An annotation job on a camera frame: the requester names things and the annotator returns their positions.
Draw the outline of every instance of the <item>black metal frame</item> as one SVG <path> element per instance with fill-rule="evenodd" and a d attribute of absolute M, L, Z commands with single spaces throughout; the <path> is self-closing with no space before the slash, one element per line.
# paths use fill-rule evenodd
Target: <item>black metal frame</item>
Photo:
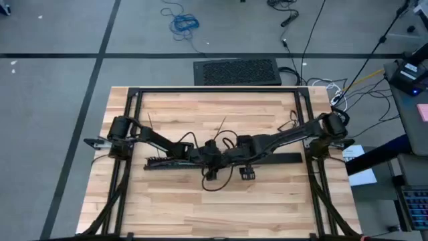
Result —
<path fill-rule="evenodd" d="M 201 87 L 195 87 L 195 88 L 129 88 L 128 94 L 126 97 L 126 105 L 124 110 L 124 116 L 130 116 L 130 107 L 132 103 L 132 99 L 136 97 L 136 106 L 134 111 L 134 118 L 136 120 L 139 119 L 140 116 L 140 110 L 141 110 L 141 104 L 142 104 L 142 97 L 144 93 L 153 93 L 153 92 L 280 92 L 280 93 L 290 93 L 294 95 L 294 100 L 296 102 L 296 112 L 297 112 L 297 118 L 300 125 L 304 124 L 304 117 L 303 117 L 303 110 L 302 110 L 302 103 L 300 101 L 300 97 L 302 96 L 306 103 L 306 110 L 308 112 L 308 118 L 310 120 L 314 119 L 314 113 L 312 111 L 312 104 L 310 102 L 310 95 L 309 90 L 307 87 L 298 87 L 298 88 L 278 88 L 278 87 L 263 87 L 263 88 L 235 88 L 235 87 L 208 87 L 208 88 L 201 88 Z M 135 133 L 136 129 L 132 128 L 131 133 Z M 103 208 L 103 210 L 100 212 L 100 215 L 97 217 L 98 223 L 94 225 L 94 223 L 89 227 L 83 235 L 95 235 L 97 232 L 100 222 L 102 222 L 102 231 L 101 235 L 110 235 L 108 233 L 109 225 L 110 225 L 110 216 L 111 216 L 111 210 L 113 205 L 116 203 L 117 199 L 119 199 L 118 204 L 118 211 L 117 211 L 117 217 L 116 217 L 116 224 L 114 227 L 114 232 L 112 235 L 119 236 L 120 230 L 122 226 L 122 218 L 124 213 L 124 207 L 125 207 L 125 200 L 126 200 L 126 192 L 128 190 L 128 182 L 129 182 L 129 174 L 130 174 L 130 167 L 132 163 L 132 152 L 134 150 L 134 147 L 131 147 L 131 158 L 124 160 L 125 162 L 125 168 L 124 168 L 124 174 L 122 176 L 122 180 L 120 184 L 116 187 L 118 176 L 119 176 L 119 170 L 122 161 L 116 159 L 114 161 L 114 168 L 112 172 L 112 180 L 110 183 L 110 189 L 108 191 L 108 197 L 109 200 L 107 201 L 106 206 Z M 308 177 L 310 180 L 313 180 L 312 177 L 314 176 L 314 168 L 312 166 L 312 157 L 306 156 L 306 167 L 308 170 Z M 321 170 L 324 170 L 324 162 L 318 162 L 318 166 Z M 320 175 L 320 182 L 322 189 L 324 192 L 326 192 L 326 197 L 328 200 L 330 200 L 330 193 L 328 192 L 328 182 L 325 173 Z M 312 203 L 314 206 L 314 213 L 315 213 L 315 220 L 316 225 L 318 229 L 318 235 L 325 235 L 324 231 L 324 225 L 322 222 L 322 214 L 320 209 L 320 202 L 318 200 L 318 195 L 315 192 L 312 185 L 310 185 L 310 191 L 312 195 Z M 332 231 L 333 235 L 337 235 L 337 228 L 336 224 L 334 222 L 334 219 L 329 214 L 328 221 L 330 224 L 330 229 Z M 174 239 L 174 240 L 190 240 L 190 241 L 197 241 L 197 240 L 212 240 L 212 238 L 168 238 Z M 304 240 L 312 240 L 311 238 L 282 238 L 282 240 L 287 241 L 304 241 Z M 147 240 L 147 238 L 131 238 L 131 240 Z M 246 240 L 277 240 L 275 238 L 246 238 Z"/>

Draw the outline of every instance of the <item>white paper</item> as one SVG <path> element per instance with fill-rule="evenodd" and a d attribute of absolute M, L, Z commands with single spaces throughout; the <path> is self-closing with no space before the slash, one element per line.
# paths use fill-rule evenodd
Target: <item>white paper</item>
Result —
<path fill-rule="evenodd" d="M 343 159 L 345 161 L 350 161 L 355 157 L 364 154 L 364 149 L 361 145 L 352 145 L 343 150 L 342 154 Z M 365 171 L 361 171 L 359 173 L 355 173 L 354 175 L 351 175 L 348 178 L 351 186 L 371 184 L 377 182 L 375 174 L 373 173 L 373 170 L 371 168 Z"/>

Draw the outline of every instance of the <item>desk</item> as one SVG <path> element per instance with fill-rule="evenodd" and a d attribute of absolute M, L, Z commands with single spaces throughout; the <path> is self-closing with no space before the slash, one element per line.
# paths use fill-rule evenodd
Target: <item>desk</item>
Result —
<path fill-rule="evenodd" d="M 124 113 L 127 93 L 127 87 L 111 89 L 100 136 L 105 137 L 113 118 Z M 309 94 L 315 116 L 331 112 L 325 87 L 309 87 Z M 158 92 L 142 95 L 139 117 L 149 127 L 150 115 L 153 129 L 172 141 L 193 131 L 198 144 L 203 145 L 215 136 L 225 116 L 221 130 L 232 129 L 238 135 L 273 134 L 290 120 L 290 110 L 295 106 L 293 94 L 288 93 Z M 304 117 L 308 119 L 305 109 Z M 233 136 L 225 137 L 234 140 Z M 193 142 L 190 137 L 185 141 Z M 303 145 L 298 142 L 276 153 L 302 151 Z M 107 152 L 96 151 L 95 157 Z M 201 170 L 144 171 L 145 158 L 157 155 L 156 149 L 147 144 L 137 143 L 134 148 L 121 226 L 124 236 L 134 232 L 137 237 L 308 238 L 309 233 L 316 232 L 305 163 L 255 166 L 253 181 L 242 181 L 235 171 L 226 188 L 207 192 L 201 188 Z M 77 233 L 83 232 L 104 207 L 113 164 L 107 157 L 93 164 Z M 221 170 L 218 180 L 208 183 L 208 188 L 222 185 L 228 175 L 229 170 Z M 326 175 L 332 203 L 360 232 L 344 164 L 327 159 Z M 327 227 L 325 209 L 322 210 Z M 112 213 L 111 232 L 114 209 Z"/>

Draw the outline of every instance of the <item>wooden table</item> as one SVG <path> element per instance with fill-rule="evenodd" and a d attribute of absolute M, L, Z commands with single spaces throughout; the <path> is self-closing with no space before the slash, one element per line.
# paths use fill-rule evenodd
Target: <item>wooden table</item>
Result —
<path fill-rule="evenodd" d="M 324 87 L 309 87 L 309 91 L 315 116 L 331 112 Z M 113 118 L 123 114 L 127 92 L 127 87 L 111 89 L 100 136 L 106 137 Z M 143 95 L 140 120 L 149 127 L 150 115 L 153 129 L 172 141 L 193 131 L 198 144 L 203 145 L 215 136 L 225 116 L 221 130 L 231 129 L 238 135 L 273 134 L 290 120 L 290 110 L 295 108 L 293 95 L 284 93 L 147 93 Z M 228 134 L 224 136 L 235 140 Z M 225 149 L 220 142 L 219 148 Z M 281 147 L 276 153 L 298 151 L 303 151 L 302 142 Z M 96 151 L 95 157 L 107 153 L 108 150 Z M 338 151 L 332 150 L 332 155 L 341 157 Z M 307 238 L 310 232 L 316 233 L 304 163 L 255 167 L 254 181 L 242 181 L 235 170 L 224 189 L 207 192 L 201 188 L 200 170 L 144 171 L 145 158 L 154 156 L 158 156 L 154 147 L 136 144 L 122 235 L 134 232 L 135 236 L 152 237 Z M 84 231 L 104 207 L 113 163 L 113 159 L 103 157 L 93 164 L 77 232 Z M 344 164 L 326 160 L 326 174 L 333 204 L 360 232 Z M 228 175 L 228 169 L 221 170 L 218 180 L 209 182 L 208 187 L 219 187 Z M 112 213 L 111 231 L 115 211 Z"/>

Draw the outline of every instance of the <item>blue cable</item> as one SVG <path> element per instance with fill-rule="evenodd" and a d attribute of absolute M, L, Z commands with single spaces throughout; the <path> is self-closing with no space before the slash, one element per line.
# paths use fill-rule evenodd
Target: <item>blue cable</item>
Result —
<path fill-rule="evenodd" d="M 181 8 L 179 14 L 175 15 L 170 7 L 164 7 L 160 10 L 160 14 L 163 16 L 173 16 L 173 20 L 169 24 L 169 30 L 173 33 L 173 39 L 175 41 L 188 40 L 191 42 L 193 38 L 193 30 L 199 27 L 199 21 L 193 14 L 183 14 L 185 9 L 180 3 L 168 2 L 162 0 L 162 2 L 171 5 L 178 5 Z"/>

